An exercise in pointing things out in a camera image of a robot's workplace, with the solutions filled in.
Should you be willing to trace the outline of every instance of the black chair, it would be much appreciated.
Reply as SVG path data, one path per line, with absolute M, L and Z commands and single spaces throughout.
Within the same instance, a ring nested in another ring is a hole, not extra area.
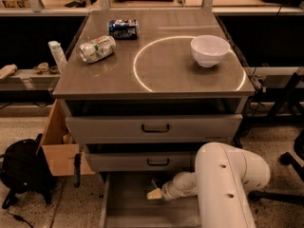
M 304 130 L 294 140 L 294 152 L 304 161 Z M 301 166 L 289 152 L 281 155 L 279 161 L 283 165 L 291 164 L 297 175 L 302 179 L 302 181 L 304 181 L 304 166 Z M 255 190 L 249 193 L 248 199 L 250 201 L 258 201 L 260 199 L 277 200 L 304 206 L 304 196 L 277 194 Z

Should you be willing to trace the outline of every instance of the floor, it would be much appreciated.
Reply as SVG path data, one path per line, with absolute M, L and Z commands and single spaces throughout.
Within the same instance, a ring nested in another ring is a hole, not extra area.
M 35 139 L 44 131 L 49 106 L 23 107 L 0 105 L 0 153 L 22 139 Z M 295 137 L 304 128 L 297 123 L 255 124 L 240 138 L 244 149 L 263 157 L 271 169 L 267 191 L 303 195 L 304 184 L 291 166 L 282 166 L 277 158 L 289 151 L 303 164 L 294 152 Z M 61 177 L 52 196 L 52 204 L 46 205 L 41 195 L 27 192 L 18 195 L 18 203 L 9 210 L 0 209 L 0 227 L 30 227 L 15 220 L 10 214 L 23 217 L 35 228 L 96 228 L 102 211 L 104 185 L 99 175 L 82 176 L 81 186 L 75 188 L 72 177 Z M 0 182 L 0 204 L 8 188 Z M 257 228 L 303 228 L 304 206 L 261 199 L 250 203 Z

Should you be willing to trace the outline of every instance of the black can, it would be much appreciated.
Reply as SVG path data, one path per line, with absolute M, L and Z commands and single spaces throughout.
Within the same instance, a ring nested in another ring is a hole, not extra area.
M 136 19 L 116 19 L 108 22 L 108 31 L 114 39 L 136 39 L 139 34 L 139 23 Z

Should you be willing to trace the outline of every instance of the brown box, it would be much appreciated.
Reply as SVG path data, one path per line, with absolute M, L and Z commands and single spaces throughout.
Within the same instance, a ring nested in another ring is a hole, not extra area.
M 63 144 L 63 136 L 68 133 L 65 122 L 66 114 L 60 102 L 56 100 L 50 110 L 46 129 L 41 139 L 41 145 L 47 158 L 50 172 L 53 176 L 74 175 L 74 157 L 79 151 L 79 144 Z M 82 152 L 81 175 L 92 175 L 86 153 Z

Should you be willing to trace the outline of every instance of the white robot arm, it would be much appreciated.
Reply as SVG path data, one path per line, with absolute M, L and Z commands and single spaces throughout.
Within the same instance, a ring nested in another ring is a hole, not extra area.
M 198 195 L 203 228 L 255 228 L 244 187 L 261 189 L 269 179 L 269 166 L 259 155 L 210 142 L 199 150 L 195 172 L 178 173 L 159 191 L 164 200 Z

